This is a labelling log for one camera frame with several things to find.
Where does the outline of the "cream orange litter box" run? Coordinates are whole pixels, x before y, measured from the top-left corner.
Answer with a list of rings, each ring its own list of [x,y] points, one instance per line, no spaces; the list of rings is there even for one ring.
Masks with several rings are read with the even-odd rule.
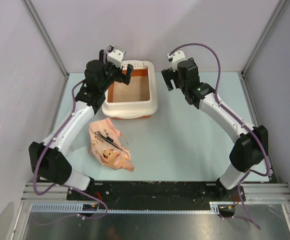
[[[123,73],[133,66],[130,83],[115,82],[106,91],[102,104],[104,115],[114,119],[145,119],[158,109],[154,65],[146,60],[123,61]]]

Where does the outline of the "pink cat litter bag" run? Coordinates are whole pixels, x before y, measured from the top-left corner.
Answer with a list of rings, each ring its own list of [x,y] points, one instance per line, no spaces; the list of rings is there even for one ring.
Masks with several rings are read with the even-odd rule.
[[[101,140],[96,136],[97,133],[112,138],[114,142],[122,148],[122,150],[119,150],[104,140]],[[93,155],[101,165],[115,170],[124,169],[129,172],[134,171],[134,165],[131,163],[130,151],[119,141],[119,138],[123,138],[124,136],[115,128],[110,118],[90,123],[89,134],[91,140],[89,154]]]

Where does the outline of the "black bag sealing clip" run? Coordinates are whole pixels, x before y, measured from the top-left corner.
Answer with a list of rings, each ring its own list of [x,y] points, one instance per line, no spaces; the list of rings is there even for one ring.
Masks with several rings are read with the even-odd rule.
[[[122,151],[122,148],[118,144],[116,144],[114,140],[109,136],[103,136],[101,133],[97,133],[96,136],[99,137],[101,140],[104,140],[105,142],[109,143],[113,147]]]

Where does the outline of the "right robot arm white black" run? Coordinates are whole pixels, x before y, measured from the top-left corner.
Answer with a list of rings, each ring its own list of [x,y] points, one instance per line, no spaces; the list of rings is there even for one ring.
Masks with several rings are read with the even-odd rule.
[[[264,126],[255,126],[237,116],[213,87],[201,82],[193,58],[170,55],[168,60],[172,66],[161,72],[168,90],[180,89],[187,103],[210,116],[234,143],[229,154],[230,165],[215,183],[216,196],[226,201],[261,161],[265,161],[267,169],[270,168],[268,131]]]

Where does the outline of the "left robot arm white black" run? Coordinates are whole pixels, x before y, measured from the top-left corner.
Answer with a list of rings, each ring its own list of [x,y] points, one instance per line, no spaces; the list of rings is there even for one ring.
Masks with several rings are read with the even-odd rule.
[[[111,62],[92,60],[87,63],[85,78],[75,84],[79,91],[71,91],[73,106],[67,117],[42,142],[32,142],[29,155],[34,177],[42,177],[53,185],[62,185],[77,190],[85,200],[95,194],[90,177],[72,168],[66,154],[82,127],[100,109],[106,99],[105,92],[114,83],[128,85],[134,67],[127,65],[126,70]]]

